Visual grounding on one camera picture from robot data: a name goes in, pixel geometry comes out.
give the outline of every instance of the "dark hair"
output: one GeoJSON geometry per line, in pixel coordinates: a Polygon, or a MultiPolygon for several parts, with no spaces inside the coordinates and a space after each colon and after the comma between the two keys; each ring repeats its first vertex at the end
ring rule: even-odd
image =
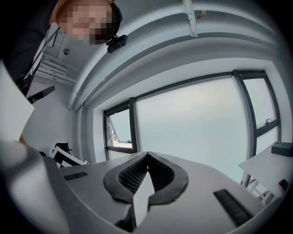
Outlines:
{"type": "Polygon", "coordinates": [[[90,44],[102,44],[106,43],[115,37],[120,23],[122,21],[122,15],[120,9],[115,3],[110,4],[112,8],[112,20],[109,23],[104,23],[104,26],[96,29],[96,33],[90,35],[90,44]]]}

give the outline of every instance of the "black rubber seal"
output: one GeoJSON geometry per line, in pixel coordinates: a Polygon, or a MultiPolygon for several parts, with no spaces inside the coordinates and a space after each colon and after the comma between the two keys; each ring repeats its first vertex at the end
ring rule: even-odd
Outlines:
{"type": "Polygon", "coordinates": [[[175,201],[188,185],[188,175],[180,166],[153,152],[143,152],[109,170],[103,180],[104,186],[113,199],[132,204],[147,172],[155,189],[155,194],[149,197],[149,207],[175,201]]]}

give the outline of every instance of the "open window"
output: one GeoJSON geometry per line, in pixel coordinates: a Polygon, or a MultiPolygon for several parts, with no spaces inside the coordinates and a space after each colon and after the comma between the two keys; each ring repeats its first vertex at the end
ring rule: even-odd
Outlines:
{"type": "Polygon", "coordinates": [[[133,98],[104,112],[107,160],[137,153],[136,107],[133,98]]]}

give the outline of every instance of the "person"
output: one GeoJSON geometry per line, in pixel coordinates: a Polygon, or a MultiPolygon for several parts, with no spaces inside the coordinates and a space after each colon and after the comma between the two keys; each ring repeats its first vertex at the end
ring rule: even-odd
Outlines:
{"type": "Polygon", "coordinates": [[[24,80],[31,70],[53,22],[73,39],[88,37],[91,44],[99,44],[116,35],[122,20],[114,0],[6,1],[5,9],[11,13],[9,19],[1,21],[5,32],[1,39],[1,58],[16,83],[24,80]]]}

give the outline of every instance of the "curved ceiling beam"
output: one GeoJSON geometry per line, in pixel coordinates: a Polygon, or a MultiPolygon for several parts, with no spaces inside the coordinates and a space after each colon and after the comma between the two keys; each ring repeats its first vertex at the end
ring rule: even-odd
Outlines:
{"type": "MultiPolygon", "coordinates": [[[[127,1],[124,0],[121,2],[121,11],[125,12],[127,10],[127,6],[133,6],[133,1],[127,4],[127,1]]],[[[184,7],[181,2],[176,1],[166,1],[164,2],[163,6],[159,6],[155,8],[155,3],[152,3],[152,7],[146,7],[144,9],[145,14],[142,14],[139,11],[128,11],[128,14],[125,14],[124,20],[121,24],[121,29],[119,31],[120,34],[130,34],[131,32],[135,31],[136,29],[161,18],[180,14],[184,12],[184,7]]],[[[206,0],[197,0],[196,3],[193,3],[194,10],[205,10],[205,11],[219,11],[225,12],[229,14],[234,14],[251,20],[263,27],[269,29],[271,32],[274,32],[273,29],[268,24],[268,19],[262,20],[265,18],[263,12],[261,12],[257,7],[248,7],[247,3],[241,3],[239,1],[231,2],[227,0],[222,1],[206,1],[206,0]]],[[[74,100],[78,91],[80,90],[84,80],[87,78],[93,67],[97,64],[97,62],[107,53],[106,45],[100,46],[100,48],[96,51],[96,53],[89,59],[85,67],[82,69],[70,96],[68,102],[68,109],[72,108],[74,100]]]]}
{"type": "MultiPolygon", "coordinates": [[[[233,16],[221,15],[205,17],[197,21],[197,26],[198,34],[207,32],[234,33],[254,37],[271,45],[276,42],[274,38],[268,36],[267,30],[263,27],[250,21],[242,21],[239,17],[235,18],[233,16]]],[[[176,18],[176,21],[169,20],[156,25],[150,25],[148,28],[145,28],[145,30],[141,30],[132,35],[127,46],[118,50],[115,56],[108,57],[108,59],[105,57],[105,59],[101,61],[103,66],[100,66],[97,72],[92,72],[92,79],[89,80],[78,98],[74,110],[78,110],[87,97],[95,90],[97,85],[103,82],[107,75],[128,59],[156,44],[189,35],[189,25],[186,24],[184,18],[181,17],[176,18]]]]}

